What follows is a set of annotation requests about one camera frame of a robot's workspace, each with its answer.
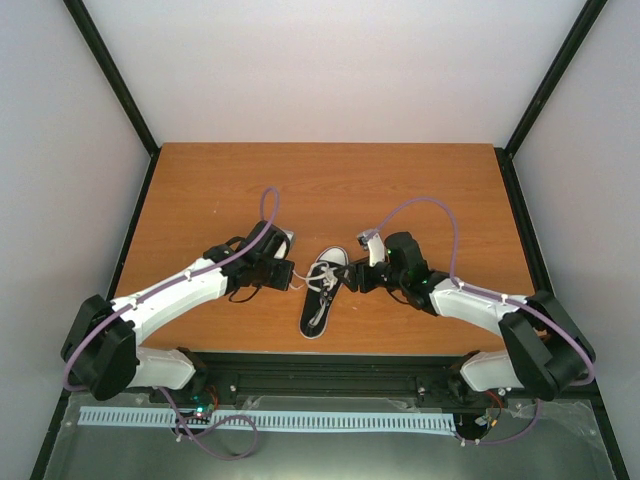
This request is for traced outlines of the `black white canvas sneaker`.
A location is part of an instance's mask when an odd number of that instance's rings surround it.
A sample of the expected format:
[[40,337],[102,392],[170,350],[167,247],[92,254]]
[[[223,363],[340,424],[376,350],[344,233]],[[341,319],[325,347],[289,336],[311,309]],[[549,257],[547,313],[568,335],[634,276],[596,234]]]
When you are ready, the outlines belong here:
[[342,285],[337,271],[347,264],[347,251],[340,246],[331,246],[319,254],[307,274],[301,277],[306,285],[306,296],[299,330],[305,338],[316,339],[324,334],[331,306]]

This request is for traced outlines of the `white shoelace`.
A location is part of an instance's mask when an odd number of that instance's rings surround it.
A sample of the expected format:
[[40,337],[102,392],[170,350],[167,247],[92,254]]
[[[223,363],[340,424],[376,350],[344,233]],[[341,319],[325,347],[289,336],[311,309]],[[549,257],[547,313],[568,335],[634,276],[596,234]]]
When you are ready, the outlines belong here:
[[333,269],[336,262],[317,261],[305,277],[295,273],[306,285],[306,296],[300,319],[300,329],[307,337],[319,336],[326,326],[330,307],[340,288]]

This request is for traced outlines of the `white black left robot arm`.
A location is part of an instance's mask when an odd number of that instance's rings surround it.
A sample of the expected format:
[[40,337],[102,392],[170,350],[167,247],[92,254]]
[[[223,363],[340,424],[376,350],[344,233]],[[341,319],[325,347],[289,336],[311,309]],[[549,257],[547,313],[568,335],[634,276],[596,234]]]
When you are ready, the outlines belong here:
[[242,288],[287,290],[294,239],[293,232],[260,221],[248,236],[211,247],[149,288],[112,300],[89,297],[61,348],[65,388],[87,390],[98,401],[145,387],[172,390],[190,403],[201,400],[208,370],[197,355],[186,347],[148,348],[145,341],[199,305],[232,299]]

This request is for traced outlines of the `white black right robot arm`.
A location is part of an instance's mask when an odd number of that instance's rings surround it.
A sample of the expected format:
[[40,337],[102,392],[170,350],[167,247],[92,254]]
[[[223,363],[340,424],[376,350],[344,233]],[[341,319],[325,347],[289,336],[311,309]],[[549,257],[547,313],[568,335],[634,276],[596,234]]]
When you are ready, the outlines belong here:
[[369,230],[358,240],[367,257],[335,273],[349,290],[398,292],[416,310],[464,321],[502,339],[504,350],[471,353],[456,367],[462,394],[525,389],[551,401],[566,388],[593,380],[593,347],[553,294],[507,295],[467,284],[430,268],[408,232],[382,239]]

